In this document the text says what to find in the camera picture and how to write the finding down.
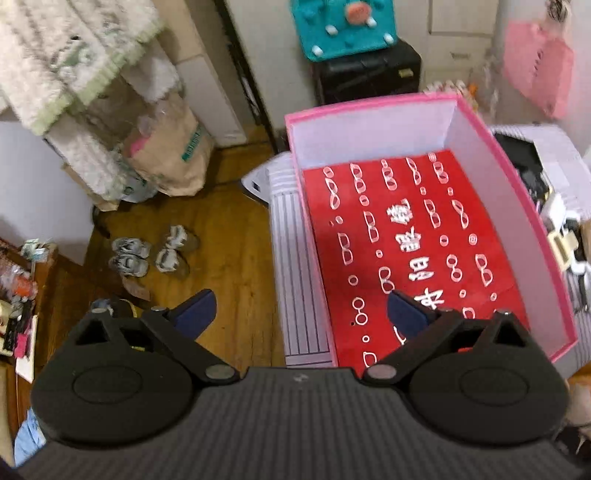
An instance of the black suitcase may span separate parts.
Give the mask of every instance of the black suitcase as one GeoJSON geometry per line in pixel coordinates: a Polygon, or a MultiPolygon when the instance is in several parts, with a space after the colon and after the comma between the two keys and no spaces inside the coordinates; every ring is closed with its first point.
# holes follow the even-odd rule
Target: black suitcase
{"type": "Polygon", "coordinates": [[[418,92],[421,57],[404,40],[392,47],[312,65],[320,105],[418,92]]]}

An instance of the shoe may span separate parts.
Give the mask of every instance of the shoe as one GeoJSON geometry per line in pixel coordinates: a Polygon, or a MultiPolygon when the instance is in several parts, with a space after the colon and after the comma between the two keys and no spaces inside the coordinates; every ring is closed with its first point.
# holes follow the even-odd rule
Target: shoe
{"type": "Polygon", "coordinates": [[[199,247],[199,238],[187,231],[182,225],[171,225],[170,234],[166,237],[166,248],[189,253],[199,247]]]}
{"type": "Polygon", "coordinates": [[[109,260],[109,267],[125,276],[144,277],[148,273],[148,262],[131,254],[118,254],[109,260]]]}
{"type": "Polygon", "coordinates": [[[113,252],[118,254],[135,255],[140,258],[148,258],[152,245],[139,238],[117,238],[111,244],[113,252]]]}
{"type": "Polygon", "coordinates": [[[163,248],[158,252],[154,264],[160,273],[174,274],[178,278],[186,278],[189,275],[189,266],[172,248],[163,248]]]}

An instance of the white striped cloth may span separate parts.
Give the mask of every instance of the white striped cloth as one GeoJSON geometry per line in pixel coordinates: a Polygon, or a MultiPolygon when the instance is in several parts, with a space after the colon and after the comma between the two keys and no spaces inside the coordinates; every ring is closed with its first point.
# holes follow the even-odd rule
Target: white striped cloth
{"type": "MultiPolygon", "coordinates": [[[[544,170],[568,209],[591,218],[591,173],[568,136],[555,125],[494,127],[494,131],[533,141],[544,170]]],[[[269,178],[269,208],[275,261],[275,284],[288,367],[329,367],[329,350],[320,299],[311,282],[310,257],[304,234],[296,174],[289,153],[260,166],[269,178]]],[[[587,295],[591,281],[586,278],[587,295]]],[[[575,312],[582,305],[577,277],[565,283],[575,312]]],[[[591,312],[575,315],[579,342],[555,366],[564,377],[591,361],[591,312]]]]}

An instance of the pink bag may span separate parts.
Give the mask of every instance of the pink bag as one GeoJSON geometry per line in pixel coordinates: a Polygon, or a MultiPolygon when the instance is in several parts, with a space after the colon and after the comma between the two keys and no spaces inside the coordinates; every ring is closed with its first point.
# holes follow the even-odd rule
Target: pink bag
{"type": "Polygon", "coordinates": [[[548,28],[549,19],[510,22],[505,38],[505,77],[550,118],[565,116],[569,100],[574,52],[564,38],[570,17],[569,10],[558,33],[548,28]]]}

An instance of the cabinet handle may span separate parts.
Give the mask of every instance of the cabinet handle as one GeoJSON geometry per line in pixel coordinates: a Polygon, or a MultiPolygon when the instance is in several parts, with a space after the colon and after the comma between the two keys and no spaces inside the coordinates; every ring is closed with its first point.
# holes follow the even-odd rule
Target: cabinet handle
{"type": "Polygon", "coordinates": [[[470,60],[470,58],[472,57],[471,53],[456,53],[456,52],[450,52],[452,54],[452,58],[454,60],[470,60]]]}

